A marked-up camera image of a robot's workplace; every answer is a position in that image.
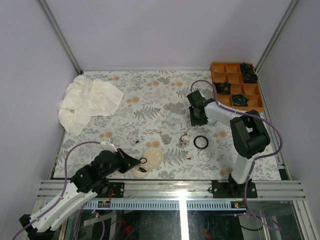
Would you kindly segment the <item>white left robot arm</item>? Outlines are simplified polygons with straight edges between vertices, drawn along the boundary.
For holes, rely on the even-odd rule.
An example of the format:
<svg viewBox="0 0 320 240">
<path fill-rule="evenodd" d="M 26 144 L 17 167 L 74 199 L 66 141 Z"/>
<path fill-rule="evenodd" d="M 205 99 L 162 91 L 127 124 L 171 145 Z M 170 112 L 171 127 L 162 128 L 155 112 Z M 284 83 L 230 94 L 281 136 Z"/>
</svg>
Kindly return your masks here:
<svg viewBox="0 0 320 240">
<path fill-rule="evenodd" d="M 110 190 L 107 176 L 124 174 L 141 163 L 118 148 L 103 150 L 94 160 L 76 171 L 56 195 L 38 212 L 23 215 L 19 222 L 30 240 L 51 240 L 61 224 L 82 205 L 95 197 L 105 197 Z"/>
</svg>

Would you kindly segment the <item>beige round jewelry case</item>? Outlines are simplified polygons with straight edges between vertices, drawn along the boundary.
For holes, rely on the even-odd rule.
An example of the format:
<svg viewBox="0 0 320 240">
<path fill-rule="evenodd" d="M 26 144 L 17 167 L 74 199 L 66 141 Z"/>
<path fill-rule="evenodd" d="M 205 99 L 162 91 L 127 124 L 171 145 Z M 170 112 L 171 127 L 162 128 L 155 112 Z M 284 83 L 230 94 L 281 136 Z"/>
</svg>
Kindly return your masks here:
<svg viewBox="0 0 320 240">
<path fill-rule="evenodd" d="M 136 178 L 145 178 L 149 175 L 151 170 L 158 168 L 163 163 L 163 153 L 160 149 L 151 147 L 148 148 L 143 157 L 141 157 L 140 165 L 132 168 L 128 171 L 128 175 L 132 175 Z"/>
</svg>

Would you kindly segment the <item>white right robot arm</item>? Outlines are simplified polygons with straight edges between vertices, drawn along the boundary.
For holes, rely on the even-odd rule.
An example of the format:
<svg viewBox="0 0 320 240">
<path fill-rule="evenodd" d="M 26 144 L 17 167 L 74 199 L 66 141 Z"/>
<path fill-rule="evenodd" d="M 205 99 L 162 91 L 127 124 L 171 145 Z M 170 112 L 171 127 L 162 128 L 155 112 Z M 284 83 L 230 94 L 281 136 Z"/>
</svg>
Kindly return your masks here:
<svg viewBox="0 0 320 240">
<path fill-rule="evenodd" d="M 237 158 L 227 182 L 212 181 L 211 192 L 216 199 L 258 197 L 256 185 L 248 176 L 252 163 L 270 144 L 270 137 L 259 113 L 236 111 L 216 102 L 213 98 L 205 99 L 196 90 L 187 95 L 190 103 L 190 121 L 192 126 L 206 125 L 209 120 L 216 120 L 231 130 Z"/>
</svg>

